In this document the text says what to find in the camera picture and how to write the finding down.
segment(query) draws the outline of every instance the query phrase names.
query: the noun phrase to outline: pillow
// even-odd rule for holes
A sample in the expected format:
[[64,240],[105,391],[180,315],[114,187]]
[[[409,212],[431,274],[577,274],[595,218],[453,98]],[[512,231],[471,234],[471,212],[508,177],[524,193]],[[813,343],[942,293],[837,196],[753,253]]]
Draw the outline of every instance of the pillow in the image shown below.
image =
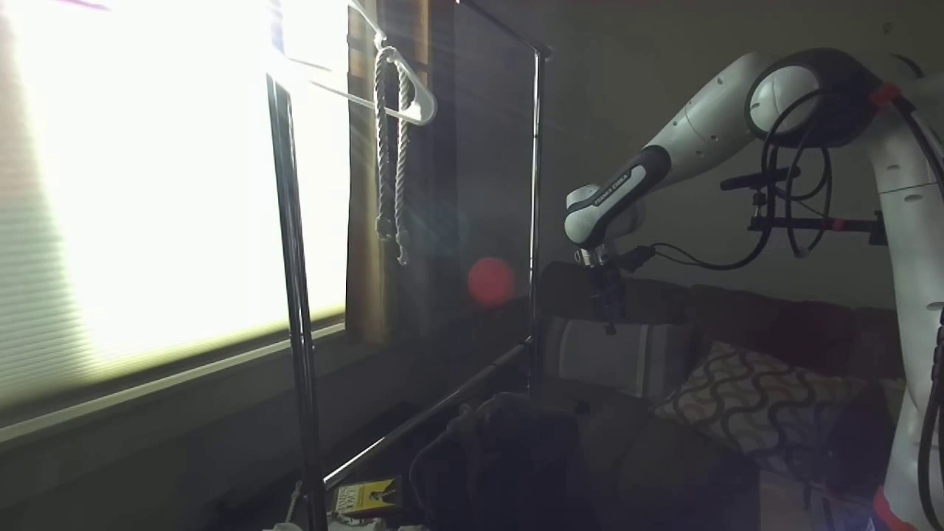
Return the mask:
[[713,343],[655,416],[694,426],[773,473],[824,480],[832,432],[857,392],[865,380]]

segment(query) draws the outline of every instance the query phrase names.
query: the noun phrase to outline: robotic arm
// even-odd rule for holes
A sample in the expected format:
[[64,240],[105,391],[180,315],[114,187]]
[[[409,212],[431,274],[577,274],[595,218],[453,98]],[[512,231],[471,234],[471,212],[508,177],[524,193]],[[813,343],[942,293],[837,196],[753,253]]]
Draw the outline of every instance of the robotic arm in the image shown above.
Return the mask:
[[593,250],[607,240],[620,212],[647,193],[695,177],[753,138],[775,149],[843,149],[866,138],[909,380],[875,509],[886,509],[886,523],[894,525],[942,529],[944,483],[931,427],[944,402],[944,383],[939,386],[944,370],[936,362],[944,306],[944,169],[931,131],[890,84],[915,84],[915,70],[903,63],[871,63],[866,67],[841,51],[741,57],[616,177],[570,193],[562,231],[574,249]]

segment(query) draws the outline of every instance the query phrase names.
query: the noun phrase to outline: yellow object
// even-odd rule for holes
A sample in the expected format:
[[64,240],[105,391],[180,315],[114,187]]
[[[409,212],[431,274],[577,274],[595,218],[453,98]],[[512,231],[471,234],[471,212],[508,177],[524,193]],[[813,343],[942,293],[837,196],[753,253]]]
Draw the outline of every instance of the yellow object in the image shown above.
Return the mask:
[[334,511],[341,516],[375,516],[399,509],[394,480],[341,483]]

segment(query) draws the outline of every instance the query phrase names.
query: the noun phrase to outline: couch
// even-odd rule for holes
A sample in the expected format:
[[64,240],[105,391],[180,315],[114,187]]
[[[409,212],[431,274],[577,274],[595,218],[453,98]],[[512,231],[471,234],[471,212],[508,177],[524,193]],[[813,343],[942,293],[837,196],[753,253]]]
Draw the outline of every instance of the couch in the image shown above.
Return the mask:
[[[866,503],[886,473],[899,398],[899,340],[890,311],[775,302],[713,286],[658,280],[607,280],[577,267],[551,267],[537,293],[546,332],[560,321],[672,324],[695,340],[683,352],[691,374],[711,346],[737,346],[788,362],[797,371],[862,383],[843,402],[829,435],[829,492]],[[766,464],[732,448],[706,427],[661,416],[661,398],[629,395],[610,383],[554,371],[554,334],[546,334],[543,408],[567,410],[582,426],[583,491],[604,531],[753,531],[773,529]]]

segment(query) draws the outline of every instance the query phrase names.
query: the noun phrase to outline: window blind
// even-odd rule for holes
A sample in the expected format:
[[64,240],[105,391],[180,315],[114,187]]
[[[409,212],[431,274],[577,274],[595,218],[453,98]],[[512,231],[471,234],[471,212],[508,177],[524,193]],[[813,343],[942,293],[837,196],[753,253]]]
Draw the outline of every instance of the window blind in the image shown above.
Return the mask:
[[[341,10],[306,10],[306,34],[346,51]],[[0,408],[287,324],[266,22],[234,0],[3,4]],[[346,70],[341,54],[312,60]],[[346,306],[349,106],[294,93],[328,315]]]

